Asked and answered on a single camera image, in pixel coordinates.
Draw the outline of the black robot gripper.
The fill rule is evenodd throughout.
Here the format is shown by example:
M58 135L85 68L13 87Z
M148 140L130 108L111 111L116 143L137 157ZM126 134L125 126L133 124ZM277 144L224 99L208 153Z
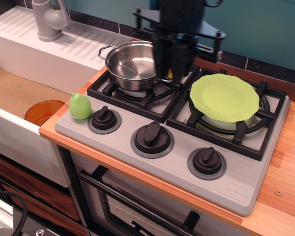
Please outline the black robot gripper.
M221 60L220 44L226 34L204 20L206 8L221 4L220 0L161 0L157 10L133 11L134 35L152 42L158 79L167 77L171 63L173 82L179 83L189 73L194 57Z

